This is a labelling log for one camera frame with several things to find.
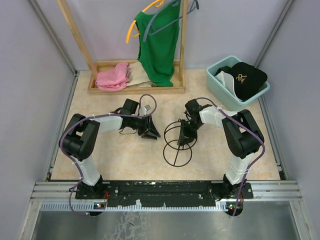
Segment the black cap gold logo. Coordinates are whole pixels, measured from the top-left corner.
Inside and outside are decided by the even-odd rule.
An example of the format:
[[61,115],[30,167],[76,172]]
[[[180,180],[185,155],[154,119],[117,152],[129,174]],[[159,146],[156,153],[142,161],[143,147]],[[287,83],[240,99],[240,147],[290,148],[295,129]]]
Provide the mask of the black cap gold logo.
[[245,62],[236,63],[227,73],[233,76],[235,95],[241,101],[256,95],[268,79],[264,71]]

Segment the wooden clothes rack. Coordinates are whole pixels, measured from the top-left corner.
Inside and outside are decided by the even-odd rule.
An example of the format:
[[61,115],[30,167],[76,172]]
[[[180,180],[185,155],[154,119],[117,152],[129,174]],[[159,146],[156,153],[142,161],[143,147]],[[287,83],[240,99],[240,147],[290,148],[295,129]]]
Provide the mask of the wooden clothes rack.
[[98,73],[109,70],[112,67],[115,67],[116,64],[120,63],[120,61],[119,60],[102,60],[102,61],[94,62],[86,46],[86,43],[81,35],[78,25],[72,15],[72,12],[69,8],[68,3],[65,0],[58,0],[57,4],[91,72],[91,77],[90,77],[90,81],[87,89],[88,93],[91,95],[185,94],[186,80],[185,80],[184,56],[185,56],[185,42],[186,42],[186,31],[187,31],[187,3],[188,3],[187,0],[183,1],[182,20],[181,20],[181,37],[180,37],[180,54],[179,54],[179,59],[176,59],[173,61],[173,65],[177,69],[177,73],[175,73],[171,78],[171,80],[173,81],[173,86],[172,87],[126,87],[125,89],[120,91],[107,92],[107,91],[99,90],[95,86]]

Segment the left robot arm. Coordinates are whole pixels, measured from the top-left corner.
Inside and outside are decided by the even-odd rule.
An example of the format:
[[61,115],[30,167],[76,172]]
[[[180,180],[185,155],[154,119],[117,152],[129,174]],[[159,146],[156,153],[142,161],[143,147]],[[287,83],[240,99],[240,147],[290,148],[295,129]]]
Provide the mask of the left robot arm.
[[64,130],[59,148],[76,165],[80,173],[79,184],[75,187],[84,195],[95,199],[104,192],[103,178],[98,172],[92,153],[98,134],[131,128],[143,139],[157,140],[161,137],[156,129],[148,106],[126,99],[123,106],[110,113],[86,117],[74,114]]

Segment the black wire hat stand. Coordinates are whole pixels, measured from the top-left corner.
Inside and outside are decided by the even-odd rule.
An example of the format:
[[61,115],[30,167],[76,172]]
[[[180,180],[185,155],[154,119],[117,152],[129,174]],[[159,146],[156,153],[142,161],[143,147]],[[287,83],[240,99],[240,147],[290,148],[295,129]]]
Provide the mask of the black wire hat stand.
[[[163,133],[165,146],[163,147],[163,150],[162,150],[162,156],[167,164],[169,164],[170,166],[175,167],[175,168],[182,168],[190,163],[190,161],[192,160],[192,157],[193,157],[193,147],[196,145],[196,143],[198,141],[198,137],[197,137],[193,142],[191,142],[189,144],[178,145],[178,138],[179,138],[179,132],[180,132],[179,120],[181,120],[181,119],[178,119],[177,121],[170,123],[165,128],[164,133]],[[177,139],[168,140],[167,135],[171,131],[175,131],[175,130],[178,130]],[[173,155],[174,156],[173,160],[169,160],[169,158],[167,156],[166,151],[169,149],[175,150],[175,154]],[[183,160],[182,163],[179,163],[179,157],[180,157],[179,155],[180,155],[180,153],[183,153],[183,152],[188,152],[188,157],[186,158],[186,160]]]

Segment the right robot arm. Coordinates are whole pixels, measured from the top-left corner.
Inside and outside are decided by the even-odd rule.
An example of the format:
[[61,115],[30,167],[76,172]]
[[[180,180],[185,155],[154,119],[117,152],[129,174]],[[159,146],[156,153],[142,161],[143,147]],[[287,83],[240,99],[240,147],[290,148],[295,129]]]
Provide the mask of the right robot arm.
[[254,154],[264,143],[264,136],[251,112],[247,109],[239,112],[224,111],[213,104],[200,105],[196,99],[189,100],[185,108],[187,119],[180,121],[177,146],[183,148],[195,141],[197,131],[203,125],[222,128],[232,153],[231,161],[223,181],[214,183],[209,191],[216,200],[239,197]]

